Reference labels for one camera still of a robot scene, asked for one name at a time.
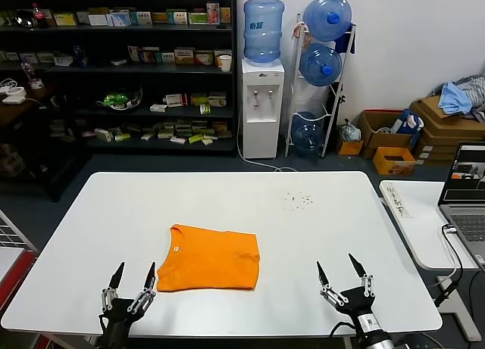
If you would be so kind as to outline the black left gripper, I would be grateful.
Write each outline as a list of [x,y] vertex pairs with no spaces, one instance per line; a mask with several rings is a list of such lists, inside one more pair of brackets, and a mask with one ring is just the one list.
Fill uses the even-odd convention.
[[140,320],[155,299],[155,262],[149,268],[143,289],[136,298],[118,298],[117,289],[119,287],[123,271],[124,262],[120,264],[112,275],[107,288],[102,289],[102,311],[99,321],[102,333],[114,332],[115,327],[120,332],[128,334],[132,324]]

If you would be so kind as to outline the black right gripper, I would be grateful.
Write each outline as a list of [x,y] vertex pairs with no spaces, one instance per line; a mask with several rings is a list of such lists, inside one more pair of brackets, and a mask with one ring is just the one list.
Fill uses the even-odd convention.
[[374,292],[374,275],[367,273],[363,265],[350,253],[349,259],[361,279],[362,287],[354,287],[341,291],[340,293],[333,289],[328,281],[327,276],[319,261],[316,261],[318,268],[318,279],[321,284],[321,296],[336,311],[349,316],[351,319],[357,319],[359,316],[372,313],[372,305],[375,300]]

